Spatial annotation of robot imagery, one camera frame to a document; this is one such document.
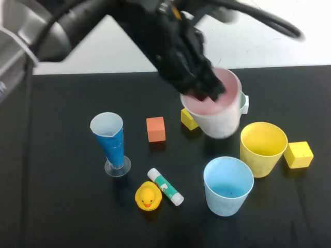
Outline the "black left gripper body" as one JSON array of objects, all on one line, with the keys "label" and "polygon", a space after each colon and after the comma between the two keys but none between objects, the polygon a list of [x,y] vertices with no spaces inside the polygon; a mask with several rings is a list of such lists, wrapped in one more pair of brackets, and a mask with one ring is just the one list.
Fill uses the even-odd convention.
[{"label": "black left gripper body", "polygon": [[116,21],[176,89],[179,76],[196,76],[202,44],[174,1],[117,1]]}]

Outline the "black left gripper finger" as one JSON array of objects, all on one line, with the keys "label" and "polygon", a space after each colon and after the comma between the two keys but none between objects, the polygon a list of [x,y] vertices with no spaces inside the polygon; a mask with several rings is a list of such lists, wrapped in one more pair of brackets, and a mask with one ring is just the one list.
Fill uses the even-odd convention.
[{"label": "black left gripper finger", "polygon": [[196,76],[179,76],[178,92],[183,95],[191,95],[199,101],[208,97],[205,87]]},{"label": "black left gripper finger", "polygon": [[217,101],[225,93],[223,82],[214,74],[211,62],[207,58],[204,58],[199,65],[195,78],[195,97],[199,101],[204,101],[207,97]]}]

